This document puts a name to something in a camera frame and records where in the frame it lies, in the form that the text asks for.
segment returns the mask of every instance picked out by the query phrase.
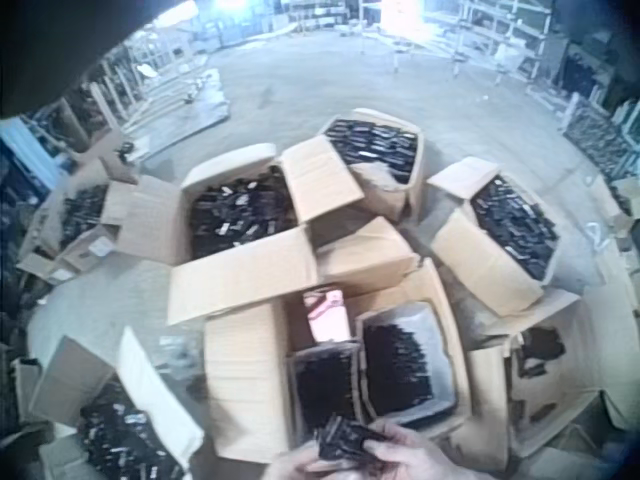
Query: warehouse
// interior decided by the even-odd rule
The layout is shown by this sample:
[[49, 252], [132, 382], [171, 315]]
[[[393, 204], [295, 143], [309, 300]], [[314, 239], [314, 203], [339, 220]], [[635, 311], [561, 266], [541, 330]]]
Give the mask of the warehouse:
[[[615, 467], [640, 78], [571, 3], [164, 2], [60, 88], [7, 88], [3, 461], [124, 475], [88, 428], [116, 373], [173, 460], [128, 478], [258, 479], [331, 414], [497, 477]], [[424, 391], [388, 361], [407, 332]]]

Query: cardboard box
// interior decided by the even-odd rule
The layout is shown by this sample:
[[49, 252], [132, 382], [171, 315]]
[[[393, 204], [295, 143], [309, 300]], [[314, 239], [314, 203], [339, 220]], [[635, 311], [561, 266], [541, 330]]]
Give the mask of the cardboard box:
[[[108, 190], [100, 224], [61, 248], [64, 200], [103, 184], [108, 184]], [[57, 285], [96, 266], [116, 250], [119, 227], [135, 188], [112, 180], [100, 162], [85, 165], [51, 192], [35, 213], [20, 248], [18, 268]]]
[[[202, 318], [318, 282], [306, 222], [360, 200], [362, 191], [327, 139], [285, 150], [259, 144], [192, 169], [182, 185], [141, 177], [118, 236], [118, 250], [173, 265], [168, 322]], [[282, 168], [298, 220], [296, 228], [215, 255], [191, 260], [192, 201], [207, 187]]]
[[[556, 224], [560, 237], [545, 277], [535, 280], [479, 225], [471, 199], [500, 174], [527, 202], [538, 204]], [[434, 238], [431, 248], [480, 301], [499, 315], [520, 312], [542, 297], [542, 286], [549, 283], [562, 242], [558, 217], [533, 192], [494, 163], [467, 157], [431, 177], [429, 184], [463, 200]]]
[[640, 179], [638, 177], [628, 177], [616, 180], [611, 184], [618, 189], [618, 193], [629, 202], [631, 217], [634, 220], [640, 219]]
[[360, 205], [371, 212], [382, 215], [393, 222], [398, 222], [405, 214], [405, 208], [413, 221], [420, 218], [422, 210], [422, 198], [424, 180], [426, 179], [426, 162], [424, 159], [424, 134], [422, 130], [409, 122], [401, 120], [391, 115], [371, 110], [368, 108], [356, 108], [347, 115], [337, 115], [327, 123], [320, 133], [326, 132], [331, 124], [338, 119], [342, 120], [362, 120], [373, 122], [378, 125], [388, 125], [401, 128], [418, 136], [418, 150], [413, 165], [413, 171], [409, 183], [406, 185], [397, 184], [389, 186], [387, 182], [376, 181], [374, 172], [354, 168], [351, 171], [358, 180], [360, 187], [364, 191], [365, 198]]
[[[320, 249], [318, 264], [319, 283], [343, 289], [352, 319], [412, 301], [434, 307], [452, 363], [457, 405], [451, 416], [423, 433], [433, 438], [459, 427], [470, 413], [464, 352], [433, 262], [425, 259], [418, 267], [418, 256], [378, 217], [355, 234]], [[292, 314], [296, 297], [301, 302], [300, 294], [292, 294], [222, 314], [205, 325], [212, 436], [221, 457], [267, 463], [299, 441], [287, 356], [313, 342], [304, 313]]]
[[611, 190], [607, 186], [604, 177], [598, 174], [591, 186], [589, 192], [596, 201], [596, 206], [600, 214], [604, 217], [607, 226], [611, 228], [614, 235], [624, 237], [629, 234], [629, 230], [633, 226], [633, 218], [624, 213], [618, 202], [615, 201]]
[[[546, 362], [547, 374], [520, 379], [513, 368], [507, 392], [504, 357], [512, 341], [533, 326], [554, 327], [566, 353]], [[451, 441], [471, 465], [503, 469], [509, 450], [526, 457], [545, 445], [573, 421], [603, 390], [615, 426], [640, 424], [640, 343], [638, 330], [619, 285], [587, 288], [584, 300], [562, 290], [518, 316], [496, 321], [487, 334], [500, 336], [488, 348], [469, 352], [474, 395], [471, 420], [451, 435]], [[537, 424], [515, 429], [509, 417], [509, 395], [525, 400], [525, 418], [545, 404], [557, 407]]]
[[134, 405], [147, 413], [167, 451], [188, 471], [189, 459], [202, 445], [204, 432], [165, 385], [130, 327], [122, 336], [116, 365], [63, 337], [36, 387], [31, 411], [75, 428], [80, 409], [91, 403], [115, 373]]
[[610, 238], [595, 257], [605, 283], [623, 287], [629, 310], [640, 309], [640, 297], [636, 292], [638, 254], [635, 247], [628, 252], [620, 252], [615, 240]]

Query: concrete floor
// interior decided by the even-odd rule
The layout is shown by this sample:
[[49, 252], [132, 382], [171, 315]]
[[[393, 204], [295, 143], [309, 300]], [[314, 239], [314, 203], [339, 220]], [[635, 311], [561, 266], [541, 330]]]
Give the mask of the concrete floor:
[[[387, 47], [368, 40], [364, 55], [359, 49], [359, 39], [315, 33], [214, 54], [209, 63], [220, 69], [230, 120], [149, 159], [146, 171], [178, 183], [193, 166], [228, 150], [258, 142], [284, 149], [316, 134], [335, 114], [373, 108], [424, 130], [430, 174], [468, 155], [503, 165], [563, 219], [568, 248], [553, 284], [580, 293], [585, 284], [600, 282], [583, 232], [586, 223], [601, 222], [585, 188], [595, 168], [558, 133], [558, 119], [525, 94], [523, 83], [506, 78], [496, 87], [495, 73], [472, 66], [463, 66], [454, 79], [448, 61], [417, 55], [401, 57], [394, 74]], [[429, 240], [452, 204], [433, 189], [425, 198], [428, 218], [403, 231], [419, 252], [428, 254]], [[112, 254], [92, 272], [56, 288], [35, 312], [29, 326], [31, 352], [46, 365], [60, 337], [69, 335], [113, 360], [122, 328], [130, 324], [154, 361], [165, 361], [159, 338], [167, 334], [168, 271]], [[446, 268], [441, 274], [470, 344], [475, 318], [462, 304], [473, 299]], [[219, 463], [218, 469], [231, 469], [221, 478], [256, 478], [260, 472], [236, 462]]]

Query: hand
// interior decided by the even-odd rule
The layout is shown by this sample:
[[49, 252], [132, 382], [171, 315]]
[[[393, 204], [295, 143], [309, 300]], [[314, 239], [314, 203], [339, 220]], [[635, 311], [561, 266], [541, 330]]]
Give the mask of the hand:
[[369, 428], [380, 432], [388, 442], [367, 440], [364, 448], [384, 462], [379, 480], [458, 480], [467, 471], [449, 460], [433, 442], [413, 430], [387, 420], [378, 420]]
[[[302, 447], [281, 455], [267, 468], [262, 480], [310, 480], [319, 478], [312, 470], [321, 470], [322, 460], [318, 457], [318, 443], [309, 442]], [[333, 473], [323, 480], [361, 480], [362, 474], [355, 471]]]

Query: black electronic component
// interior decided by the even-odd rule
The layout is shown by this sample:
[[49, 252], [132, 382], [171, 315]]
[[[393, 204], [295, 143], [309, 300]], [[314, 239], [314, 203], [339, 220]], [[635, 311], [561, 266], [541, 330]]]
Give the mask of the black electronic component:
[[308, 432], [324, 427], [334, 414], [356, 420], [355, 361], [354, 350], [344, 348], [327, 348], [296, 361], [296, 389]]
[[347, 165], [382, 162], [406, 185], [418, 151], [418, 136], [400, 128], [360, 120], [336, 120], [325, 132]]
[[543, 280], [558, 235], [540, 206], [524, 200], [500, 175], [471, 199], [471, 206], [480, 228], [532, 278]]
[[74, 198], [64, 200], [61, 250], [100, 223], [107, 188], [107, 185], [96, 185], [80, 190]]
[[295, 227], [280, 168], [208, 188], [191, 205], [192, 258], [202, 258]]
[[357, 466], [377, 462], [376, 457], [364, 449], [366, 440], [387, 440], [384, 435], [338, 415], [333, 415], [327, 425], [317, 431], [316, 438], [321, 460], [347, 460]]
[[369, 400], [379, 416], [433, 398], [427, 359], [413, 333], [397, 325], [365, 326]]
[[88, 461], [107, 480], [179, 480], [184, 470], [162, 445], [149, 417], [114, 376], [80, 411]]

